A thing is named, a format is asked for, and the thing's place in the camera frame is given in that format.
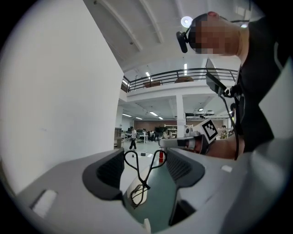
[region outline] white wall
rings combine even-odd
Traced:
[[[128,128],[134,125],[134,120],[128,117],[122,117],[122,131],[127,131]]]
[[[115,128],[121,128],[120,124],[122,124],[122,113],[123,113],[123,107],[117,106]]]
[[[38,2],[0,77],[0,155],[15,193],[63,161],[113,149],[123,72],[83,1]]]

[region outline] railing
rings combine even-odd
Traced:
[[[207,71],[216,76],[219,80],[233,81],[235,81],[238,73],[236,70],[222,68],[190,68],[153,74],[133,81],[129,81],[124,76],[121,89],[125,92],[131,92],[142,88],[150,88],[172,83],[205,80],[205,74]]]

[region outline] ear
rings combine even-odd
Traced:
[[[215,12],[213,12],[213,11],[209,11],[208,13],[207,13],[207,15],[208,16],[211,16],[211,17],[215,17],[215,18],[219,18],[219,15],[217,14],[217,13],[215,13]]]

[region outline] brown wall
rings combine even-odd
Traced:
[[[187,125],[196,126],[197,124],[201,123],[202,121],[192,121],[187,120]],[[223,125],[223,120],[214,120],[213,121],[217,128],[221,128]],[[135,129],[143,129],[145,128],[146,131],[154,131],[155,127],[164,127],[166,125],[177,125],[177,121],[175,120],[164,120],[164,121],[134,121],[134,128]]]

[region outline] black scissors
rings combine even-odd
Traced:
[[[137,168],[134,167],[133,165],[131,165],[130,163],[128,163],[127,160],[126,160],[126,155],[127,155],[128,153],[130,153],[130,152],[136,154],[136,165],[137,165]],[[155,160],[155,157],[156,157],[157,152],[163,152],[163,153],[165,154],[165,160],[164,160],[163,163],[160,164],[159,166],[154,166],[154,167],[153,167],[152,165],[153,165],[153,163],[154,163],[154,160]],[[141,176],[140,176],[140,173],[139,173],[139,165],[138,165],[138,155],[137,155],[137,152],[135,152],[134,150],[129,150],[129,151],[127,151],[127,152],[124,154],[124,161],[125,161],[125,163],[127,163],[128,166],[132,167],[133,169],[135,169],[135,170],[137,171],[137,177],[138,177],[138,179],[139,179],[140,182],[141,182],[141,185],[138,185],[138,186],[137,186],[137,187],[131,192],[131,194],[130,194],[131,200],[132,200],[132,202],[133,202],[134,209],[137,208],[137,207],[141,204],[141,202],[142,202],[142,200],[143,200],[143,193],[144,193],[144,191],[149,190],[149,189],[151,188],[151,187],[147,184],[147,179],[148,179],[148,177],[149,177],[149,175],[150,175],[152,169],[155,169],[155,168],[158,168],[158,167],[163,166],[163,165],[165,164],[166,160],[167,160],[167,154],[166,154],[166,152],[163,151],[163,150],[161,150],[161,149],[157,150],[157,151],[155,152],[153,158],[152,158],[152,163],[151,163],[151,166],[150,166],[150,170],[148,171],[148,174],[147,174],[145,180],[143,180],[143,179],[141,178]],[[142,190],[141,193],[136,194],[135,196],[132,196],[133,194],[137,193],[137,192],[140,191],[140,190]],[[139,203],[136,204],[136,203],[133,201],[133,198],[135,198],[136,196],[138,196],[138,195],[140,195],[140,194],[142,194],[142,196],[141,196],[141,200],[139,201]]]

